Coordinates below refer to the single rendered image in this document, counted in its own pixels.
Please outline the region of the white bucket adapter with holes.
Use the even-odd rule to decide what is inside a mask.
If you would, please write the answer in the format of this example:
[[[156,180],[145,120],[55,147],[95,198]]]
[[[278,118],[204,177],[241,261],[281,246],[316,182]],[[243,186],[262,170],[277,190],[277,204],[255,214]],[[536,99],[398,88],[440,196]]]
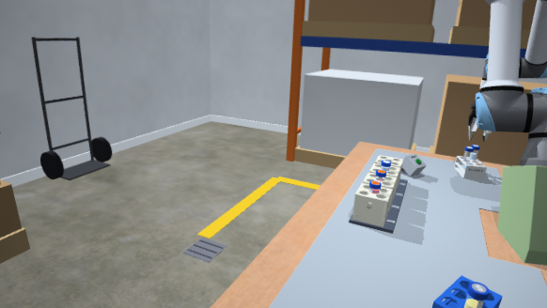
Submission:
[[[376,180],[376,174],[368,172],[366,178],[364,179],[363,183],[369,184],[370,181],[378,181]],[[394,183],[396,182],[396,177],[389,177],[386,176],[384,181],[379,181],[382,183],[383,188],[392,189],[394,187]],[[393,190],[393,189],[392,189]]]
[[[376,170],[382,170],[382,166],[378,163],[374,163],[373,166],[371,167],[371,169],[369,170],[370,173],[374,173],[376,174]],[[399,170],[400,168],[399,167],[395,167],[395,166],[391,166],[389,171],[386,171],[387,172],[387,176],[389,177],[396,177],[397,180],[396,180],[396,186],[395,186],[395,191],[394,191],[394,196],[395,196],[395,193],[396,193],[396,190],[397,190],[397,186],[398,186],[398,181],[399,181]]]
[[[381,164],[382,161],[390,161],[391,166],[395,166],[395,167],[400,168],[400,170],[399,170],[399,181],[400,181],[400,175],[401,175],[403,159],[398,159],[398,158],[392,158],[392,157],[386,157],[386,156],[379,155],[379,157],[377,158],[375,163]],[[399,185],[399,181],[398,181],[398,185]]]

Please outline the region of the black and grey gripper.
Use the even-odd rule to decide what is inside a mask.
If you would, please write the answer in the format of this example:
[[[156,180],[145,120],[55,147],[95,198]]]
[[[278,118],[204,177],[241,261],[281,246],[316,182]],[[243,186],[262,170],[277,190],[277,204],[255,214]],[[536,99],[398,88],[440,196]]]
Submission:
[[[476,113],[476,106],[475,109],[472,110],[471,114],[469,115],[469,140],[472,139],[473,132],[477,131],[477,113]],[[486,141],[489,133],[492,133],[491,131],[484,131],[483,134],[483,142]]]

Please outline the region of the grey sloped desk with green button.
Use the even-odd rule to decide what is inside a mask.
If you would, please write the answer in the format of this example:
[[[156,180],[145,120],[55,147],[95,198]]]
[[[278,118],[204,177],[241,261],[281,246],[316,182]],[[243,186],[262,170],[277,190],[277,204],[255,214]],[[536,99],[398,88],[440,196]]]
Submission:
[[[403,159],[401,173],[407,177],[420,178],[424,175],[420,174],[421,171],[427,166],[417,154],[408,155]],[[404,171],[404,170],[406,171]]]

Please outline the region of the blue tube rack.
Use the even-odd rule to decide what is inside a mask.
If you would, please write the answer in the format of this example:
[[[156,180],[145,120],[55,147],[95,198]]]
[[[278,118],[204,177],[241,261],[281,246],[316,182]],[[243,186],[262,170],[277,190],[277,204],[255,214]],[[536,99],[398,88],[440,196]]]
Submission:
[[[471,282],[473,281],[461,276],[433,302],[432,308],[463,308],[467,297],[467,289]],[[451,293],[452,290],[454,291]],[[445,300],[443,301],[443,299]],[[498,308],[501,299],[502,297],[499,294],[490,290],[489,296],[487,300],[484,301],[482,308]]]

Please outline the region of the light grey tube rack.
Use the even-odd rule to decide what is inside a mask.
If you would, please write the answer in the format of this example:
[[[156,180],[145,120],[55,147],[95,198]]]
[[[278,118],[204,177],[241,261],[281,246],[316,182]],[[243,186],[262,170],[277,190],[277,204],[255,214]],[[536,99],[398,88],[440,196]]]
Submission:
[[[455,167],[454,167],[457,170],[457,172],[463,178],[484,180],[487,167],[481,161],[479,161],[478,159],[470,160],[469,163],[473,164],[473,165],[466,164],[468,162],[464,162],[463,158],[464,157],[462,157],[462,156],[457,156]],[[479,162],[479,163],[477,163],[477,162]],[[462,163],[464,163],[466,165],[465,168],[462,168]],[[482,165],[482,166],[478,166],[477,164]]]

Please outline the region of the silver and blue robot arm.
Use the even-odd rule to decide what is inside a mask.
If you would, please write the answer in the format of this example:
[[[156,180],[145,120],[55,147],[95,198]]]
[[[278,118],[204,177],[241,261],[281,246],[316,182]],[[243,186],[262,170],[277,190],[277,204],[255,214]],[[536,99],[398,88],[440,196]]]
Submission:
[[[486,0],[489,53],[471,109],[476,106],[483,131],[528,132],[520,165],[547,166],[547,87],[524,94],[519,83],[519,78],[547,78],[547,0],[537,0],[526,55],[520,58],[524,1]]]

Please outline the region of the grey flat mat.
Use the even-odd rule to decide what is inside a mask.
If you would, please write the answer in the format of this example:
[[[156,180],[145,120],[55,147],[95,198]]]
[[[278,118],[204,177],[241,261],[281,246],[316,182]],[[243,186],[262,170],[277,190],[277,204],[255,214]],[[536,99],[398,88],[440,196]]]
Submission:
[[[479,209],[498,212],[502,178],[463,178],[455,162],[419,156],[424,177],[408,180],[393,234],[349,223],[354,195],[376,148],[269,308],[432,308],[461,276],[503,296],[499,308],[547,308],[540,269],[488,256]]]

